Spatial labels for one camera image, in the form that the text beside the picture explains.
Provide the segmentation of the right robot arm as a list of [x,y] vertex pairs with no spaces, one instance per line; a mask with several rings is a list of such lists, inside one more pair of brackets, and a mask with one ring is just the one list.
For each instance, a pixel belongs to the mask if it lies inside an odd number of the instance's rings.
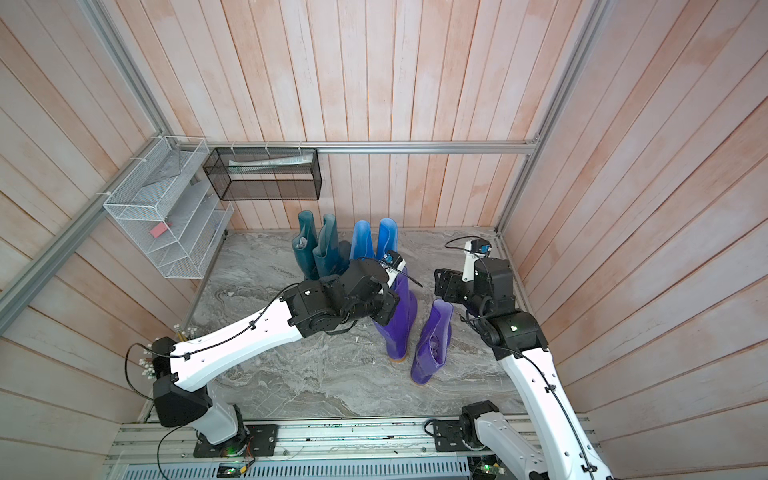
[[559,380],[543,330],[518,307],[508,261],[469,255],[463,270],[438,269],[435,294],[461,305],[467,324],[512,380],[537,435],[531,444],[489,401],[463,408],[463,442],[489,449],[517,479],[610,479]]

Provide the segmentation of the blue rain boot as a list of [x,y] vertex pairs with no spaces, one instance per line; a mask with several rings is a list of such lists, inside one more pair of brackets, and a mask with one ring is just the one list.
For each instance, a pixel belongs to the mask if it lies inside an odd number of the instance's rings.
[[391,218],[379,222],[376,258],[384,259],[389,251],[398,250],[398,226]]
[[357,221],[352,233],[350,259],[355,260],[374,257],[375,250],[373,247],[370,222],[367,220]]

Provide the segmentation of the purple rain boot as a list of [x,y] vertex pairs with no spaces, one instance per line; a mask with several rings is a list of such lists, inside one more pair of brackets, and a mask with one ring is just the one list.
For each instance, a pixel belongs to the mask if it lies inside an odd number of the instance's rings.
[[406,357],[409,335],[417,314],[417,298],[411,291],[407,268],[395,278],[393,290],[399,296],[395,313],[386,326],[374,324],[385,341],[387,355],[393,361]]
[[453,312],[453,306],[444,300],[436,299],[432,303],[411,367],[411,378],[416,384],[428,383],[445,365],[452,339]]

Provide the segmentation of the teal rain boot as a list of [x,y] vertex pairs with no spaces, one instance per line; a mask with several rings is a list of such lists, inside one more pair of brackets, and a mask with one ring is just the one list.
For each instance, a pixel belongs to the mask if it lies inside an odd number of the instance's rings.
[[319,278],[313,250],[317,246],[314,214],[304,210],[298,214],[299,231],[291,240],[296,262],[307,280]]
[[323,226],[312,255],[319,277],[341,275],[348,269],[351,243],[339,239],[337,220],[333,214],[323,216]]

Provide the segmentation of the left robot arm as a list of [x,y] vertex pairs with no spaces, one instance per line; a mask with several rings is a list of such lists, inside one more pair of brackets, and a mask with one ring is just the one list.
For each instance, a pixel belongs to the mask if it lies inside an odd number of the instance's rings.
[[155,372],[152,400],[162,426],[191,426],[212,445],[241,440],[238,409],[208,391],[219,374],[278,346],[351,330],[370,318],[386,326],[400,296],[395,283],[405,260],[390,251],[384,259],[354,259],[340,275],[288,285],[263,309],[202,337],[156,340],[149,351]]

